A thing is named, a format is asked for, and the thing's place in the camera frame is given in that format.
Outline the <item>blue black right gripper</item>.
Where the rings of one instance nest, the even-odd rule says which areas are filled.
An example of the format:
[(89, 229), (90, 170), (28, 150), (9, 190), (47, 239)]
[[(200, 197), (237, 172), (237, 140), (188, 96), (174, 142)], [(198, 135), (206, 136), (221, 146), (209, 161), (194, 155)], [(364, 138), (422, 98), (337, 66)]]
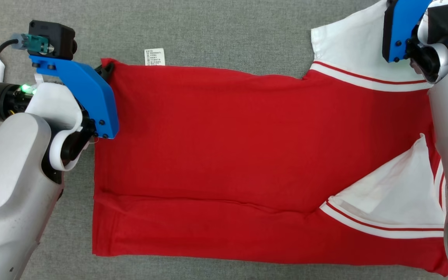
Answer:
[(382, 56), (409, 60), (418, 74), (436, 84), (448, 74), (448, 0), (388, 0)]

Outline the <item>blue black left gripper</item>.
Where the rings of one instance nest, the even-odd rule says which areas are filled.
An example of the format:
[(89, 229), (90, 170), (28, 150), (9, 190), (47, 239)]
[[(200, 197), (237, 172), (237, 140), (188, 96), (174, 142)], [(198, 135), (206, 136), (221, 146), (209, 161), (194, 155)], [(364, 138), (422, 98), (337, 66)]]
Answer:
[(30, 56), (36, 84), (0, 83), (0, 122), (12, 114), (43, 118), (56, 133), (49, 145), (54, 170), (69, 171), (92, 137), (113, 139), (119, 117), (110, 77), (114, 62), (95, 69), (82, 63)]

